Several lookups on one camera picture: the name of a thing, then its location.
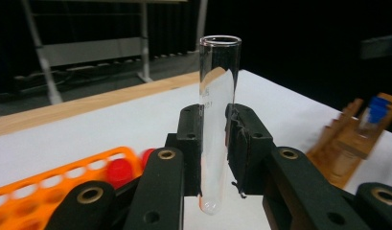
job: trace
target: test tube rack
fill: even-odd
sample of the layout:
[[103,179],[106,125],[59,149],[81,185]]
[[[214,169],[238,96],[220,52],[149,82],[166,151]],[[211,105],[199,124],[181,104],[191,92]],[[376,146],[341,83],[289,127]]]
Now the test tube rack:
[[66,195],[89,180],[106,181],[107,165],[126,159],[133,177],[143,172],[140,158],[128,147],[110,149],[0,188],[0,230],[43,230]]
[[357,167],[366,160],[382,132],[392,122],[392,95],[379,93],[379,98],[389,101],[387,114],[380,121],[372,136],[364,138],[357,133],[364,111],[355,115],[362,106],[362,99],[349,103],[337,119],[324,126],[317,142],[306,152],[314,166],[338,188],[343,189]]

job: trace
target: table surface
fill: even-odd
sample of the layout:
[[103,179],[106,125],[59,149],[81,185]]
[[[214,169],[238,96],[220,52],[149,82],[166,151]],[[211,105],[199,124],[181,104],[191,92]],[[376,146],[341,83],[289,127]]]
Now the table surface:
[[0,117],[0,135],[37,127],[95,109],[197,83],[198,72]]
[[[140,153],[163,147],[176,133],[182,108],[198,104],[198,73],[150,82],[0,118],[0,187],[119,146]],[[278,147],[306,152],[339,111],[246,70],[235,102],[252,108]],[[261,195],[241,199],[228,168],[223,209],[215,216],[185,197],[184,229],[270,229]],[[392,133],[384,131],[370,157],[344,188],[364,182],[392,186]]]

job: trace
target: wooden edge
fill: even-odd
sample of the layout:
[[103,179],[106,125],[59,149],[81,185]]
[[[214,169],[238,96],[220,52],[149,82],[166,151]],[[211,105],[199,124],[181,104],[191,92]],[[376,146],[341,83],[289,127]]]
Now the wooden edge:
[[114,104],[146,97],[199,82],[199,72],[156,80],[70,102],[0,117],[0,135],[37,127]]

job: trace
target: black curtain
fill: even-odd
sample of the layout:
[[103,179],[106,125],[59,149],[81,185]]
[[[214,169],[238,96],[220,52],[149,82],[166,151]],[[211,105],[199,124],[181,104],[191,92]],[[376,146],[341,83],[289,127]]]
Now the black curtain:
[[[141,36],[135,3],[30,1],[43,44]],[[196,49],[199,0],[148,4],[150,59]],[[40,71],[20,0],[0,0],[0,92],[16,91],[13,77]]]
[[239,36],[242,69],[338,110],[392,95],[392,57],[360,59],[392,35],[392,1],[209,1],[205,33]]

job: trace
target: metal frame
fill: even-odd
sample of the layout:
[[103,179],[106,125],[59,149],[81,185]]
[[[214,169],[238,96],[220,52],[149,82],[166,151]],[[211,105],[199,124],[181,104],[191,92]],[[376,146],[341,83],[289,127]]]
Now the metal frame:
[[[33,12],[30,6],[30,0],[21,0],[24,8],[24,12],[26,15],[27,23],[29,25],[29,29],[32,34],[32,38],[35,44],[35,49],[37,53],[37,57],[39,59],[40,67],[45,76],[46,83],[48,85],[48,96],[51,104],[60,104],[62,103],[62,98],[60,93],[58,92],[56,83],[54,81],[51,66],[48,59],[47,51],[45,51],[45,47],[41,42],[39,32],[37,26],[35,24],[35,19],[33,16]],[[180,2],[180,0],[149,0],[149,1],[129,1],[129,0],[120,0],[120,1],[95,1],[93,2],[128,2],[128,3],[138,3],[141,7],[141,57],[142,57],[142,73],[138,73],[138,78],[140,78],[144,82],[152,82],[153,79],[150,77],[150,59],[149,59],[149,41],[148,41],[148,7],[147,3],[174,3]]]

